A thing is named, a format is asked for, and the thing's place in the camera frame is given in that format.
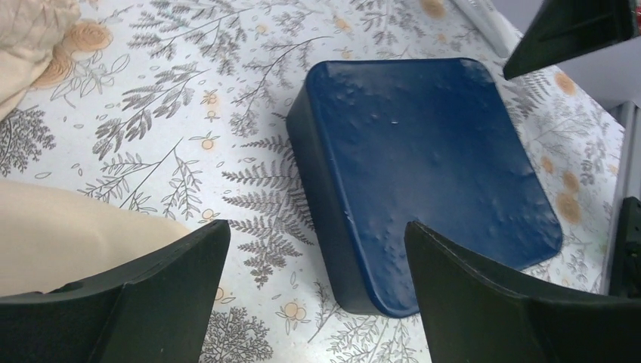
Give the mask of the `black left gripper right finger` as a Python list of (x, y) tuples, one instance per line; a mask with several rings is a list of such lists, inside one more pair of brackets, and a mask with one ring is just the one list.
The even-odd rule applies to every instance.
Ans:
[(502, 265), (419, 222), (404, 233), (433, 362), (638, 362), (640, 302)]

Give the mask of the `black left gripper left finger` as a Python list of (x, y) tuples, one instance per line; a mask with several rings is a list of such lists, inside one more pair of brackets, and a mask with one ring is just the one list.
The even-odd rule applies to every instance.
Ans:
[(50, 293), (1, 300), (3, 362), (196, 362), (231, 240), (216, 220)]

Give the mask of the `floral tablecloth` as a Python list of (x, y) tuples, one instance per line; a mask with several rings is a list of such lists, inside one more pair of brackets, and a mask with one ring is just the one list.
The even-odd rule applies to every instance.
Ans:
[(556, 67), (511, 82), (452, 1), (83, 1), (1, 123), (1, 176), (232, 240), (203, 362), (428, 362), (418, 317), (351, 315), (285, 130), (323, 60), (470, 57), (492, 73), (564, 234), (529, 274), (597, 293), (622, 127)]

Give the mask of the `navy box lid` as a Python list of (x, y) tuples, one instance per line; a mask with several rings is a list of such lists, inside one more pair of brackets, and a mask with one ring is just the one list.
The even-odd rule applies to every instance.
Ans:
[(334, 298), (349, 313), (418, 312), (409, 222), (518, 270), (562, 248), (559, 220), (479, 61), (322, 61), (286, 129)]

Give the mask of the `beige crumpled cloth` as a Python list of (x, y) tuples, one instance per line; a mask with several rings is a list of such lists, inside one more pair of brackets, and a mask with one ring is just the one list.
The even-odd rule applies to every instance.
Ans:
[[(72, 51), (109, 39), (74, 31), (75, 1), (1, 3), (1, 162), (18, 165), (45, 144), (17, 106), (38, 82), (64, 78)], [(186, 236), (180, 223), (83, 197), (72, 191), (1, 183), (1, 294), (48, 293), (110, 270)]]

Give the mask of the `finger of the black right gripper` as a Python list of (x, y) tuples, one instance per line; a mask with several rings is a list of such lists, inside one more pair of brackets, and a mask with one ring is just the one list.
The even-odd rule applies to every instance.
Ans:
[(503, 67), (510, 80), (640, 36), (640, 2), (547, 0)]

